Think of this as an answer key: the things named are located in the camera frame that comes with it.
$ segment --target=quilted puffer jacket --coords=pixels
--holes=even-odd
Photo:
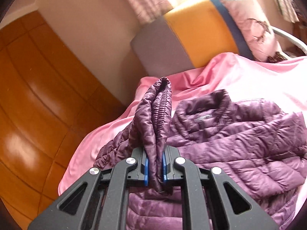
[[[130,193],[127,229],[182,229],[180,188],[164,192],[165,144],[197,166],[222,168],[285,229],[307,175],[302,113],[265,99],[231,102],[225,90],[181,102],[171,118],[171,85],[161,78],[144,95],[133,121],[103,146],[94,166],[113,167],[144,146],[151,189]]]

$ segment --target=triangular cutout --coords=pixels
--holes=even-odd
[[[235,214],[241,214],[251,209],[251,205],[228,182],[224,182],[224,188]]]
[[[59,206],[59,210],[70,215],[75,215],[80,205],[81,199],[87,187],[87,183],[82,183],[76,190]]]

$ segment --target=pillow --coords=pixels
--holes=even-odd
[[[220,0],[241,30],[254,57],[261,62],[282,51],[271,25],[257,0]]]

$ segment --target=pink bedsheet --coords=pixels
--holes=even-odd
[[[232,101],[252,98],[273,100],[285,112],[303,112],[307,120],[307,57],[278,64],[255,62],[233,53],[221,53],[205,68],[168,76],[172,83],[172,113],[182,100],[193,99],[218,89],[226,89]],[[98,151],[133,119],[136,107],[156,77],[142,78],[134,101],[115,121],[89,133],[74,153],[59,183],[62,194],[92,167]],[[300,188],[296,212],[307,198],[307,182]]]

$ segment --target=brown floor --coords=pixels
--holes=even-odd
[[[0,196],[22,229],[58,197],[81,140],[124,109],[37,11],[0,30]]]

